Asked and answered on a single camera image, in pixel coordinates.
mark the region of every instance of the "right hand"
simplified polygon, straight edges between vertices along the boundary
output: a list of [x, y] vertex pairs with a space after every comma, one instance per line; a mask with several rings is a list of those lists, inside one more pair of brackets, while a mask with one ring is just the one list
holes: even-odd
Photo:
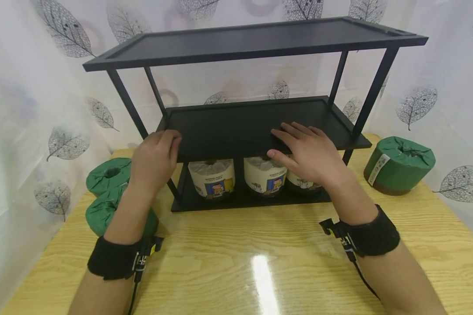
[[284, 122], [280, 126], [285, 131], [272, 129], [271, 133], [291, 149], [293, 156], [288, 157], [272, 149], [267, 152], [271, 159], [286, 166], [301, 179], [325, 187], [352, 175], [333, 142], [322, 130], [296, 122], [291, 125]]

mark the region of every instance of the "yellow table surface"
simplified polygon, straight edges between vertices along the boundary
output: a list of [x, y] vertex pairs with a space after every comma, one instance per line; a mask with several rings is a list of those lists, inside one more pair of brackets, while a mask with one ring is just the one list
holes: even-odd
[[[362, 175], [371, 153], [355, 150], [349, 167], [395, 223], [449, 314], [473, 315], [472, 232], [423, 183], [405, 196], [372, 189]], [[67, 314], [97, 239], [84, 217], [93, 200], [83, 196], [2, 314]], [[153, 204], [157, 235], [166, 238], [149, 259], [135, 314], [384, 313], [340, 242], [318, 224], [337, 219], [331, 203], [171, 213], [172, 201], [165, 187]]]

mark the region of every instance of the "shelf frame leg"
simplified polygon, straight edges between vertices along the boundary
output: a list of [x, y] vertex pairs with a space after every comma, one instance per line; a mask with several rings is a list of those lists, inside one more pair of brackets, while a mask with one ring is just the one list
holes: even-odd
[[[144, 123], [140, 119], [139, 113], [135, 109], [135, 106], [131, 101], [130, 94], [128, 94], [126, 87], [124, 87], [123, 81], [121, 80], [119, 74], [116, 70], [107, 70], [107, 74], [110, 77], [110, 80], [112, 81], [114, 87], [116, 88], [117, 93], [121, 97], [121, 100], [123, 101], [124, 107], [126, 107], [128, 114], [130, 114], [131, 120], [133, 120], [135, 127], [137, 127], [137, 130], [139, 130], [140, 136], [142, 137], [142, 139], [145, 139], [147, 136], [149, 136], [149, 133], [145, 129]], [[177, 191], [177, 188], [175, 187], [175, 184], [171, 179], [168, 180], [167, 185], [173, 193], [173, 197], [180, 201], [180, 193], [179, 191]]]
[[345, 163], [345, 165], [349, 165], [349, 160], [352, 156], [352, 152], [354, 152], [354, 150], [345, 150], [345, 152], [343, 153], [342, 161]]
[[347, 62], [348, 56], [349, 51], [343, 50], [342, 55], [340, 56], [340, 61], [338, 62], [338, 68], [336, 69], [336, 75], [334, 76], [332, 92], [329, 94], [328, 108], [330, 109], [334, 104], [336, 92], [338, 92], [338, 87], [340, 86], [340, 81], [342, 80], [343, 69], [345, 68], [345, 63]]
[[387, 77], [387, 74], [389, 73], [389, 70], [391, 69], [398, 50], [399, 47], [390, 47], [386, 49], [382, 61], [380, 62], [380, 66], [378, 67], [377, 73], [375, 74], [375, 78], [373, 79], [373, 83], [370, 86], [370, 90], [366, 95], [366, 99], [363, 103], [363, 107], [361, 108], [359, 117], [357, 118], [356, 124], [352, 129], [353, 137], [358, 137], [363, 131], [366, 120], [368, 119], [373, 105], [377, 100], [380, 89], [382, 89], [382, 85]]
[[161, 99], [161, 94], [159, 93], [156, 82], [154, 81], [154, 78], [152, 77], [151, 67], [146, 66], [144, 67], [144, 70], [147, 76], [147, 80], [149, 80], [149, 83], [152, 87], [152, 92], [154, 93], [154, 97], [156, 97], [156, 102], [158, 103], [159, 109], [161, 110], [161, 114], [163, 114], [163, 117], [165, 117], [165, 119], [168, 120], [168, 113], [166, 112], [166, 109], [163, 104], [163, 100]]

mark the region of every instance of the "green wrapped roll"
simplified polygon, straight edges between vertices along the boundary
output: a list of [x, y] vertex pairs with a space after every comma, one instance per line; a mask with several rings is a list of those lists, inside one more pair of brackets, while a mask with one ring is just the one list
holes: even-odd
[[377, 143], [364, 170], [364, 178], [381, 193], [404, 195], [435, 163], [431, 149], [398, 136], [387, 137]]
[[131, 173], [131, 159], [115, 158], [100, 164], [86, 178], [86, 187], [96, 197], [110, 188], [128, 183]]
[[[86, 221], [96, 235], [102, 236], [110, 224], [114, 212], [121, 200], [124, 190], [127, 185], [111, 188], [100, 195], [86, 210]], [[158, 228], [158, 218], [151, 209], [147, 216], [147, 221], [144, 228], [143, 238], [149, 238], [156, 233]]]

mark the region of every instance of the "patterned backdrop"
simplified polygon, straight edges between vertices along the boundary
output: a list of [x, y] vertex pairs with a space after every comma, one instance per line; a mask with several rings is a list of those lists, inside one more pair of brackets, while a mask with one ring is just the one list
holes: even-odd
[[[431, 37], [400, 50], [366, 130], [432, 148], [426, 183], [473, 230], [473, 1], [0, 0], [0, 308], [83, 195], [87, 173], [140, 143], [106, 73], [82, 63], [144, 32], [346, 15]], [[152, 72], [166, 106], [280, 99], [329, 94], [339, 56]], [[335, 102], [353, 122], [382, 56], [349, 53]], [[119, 73], [151, 132], [161, 113], [145, 73]]]

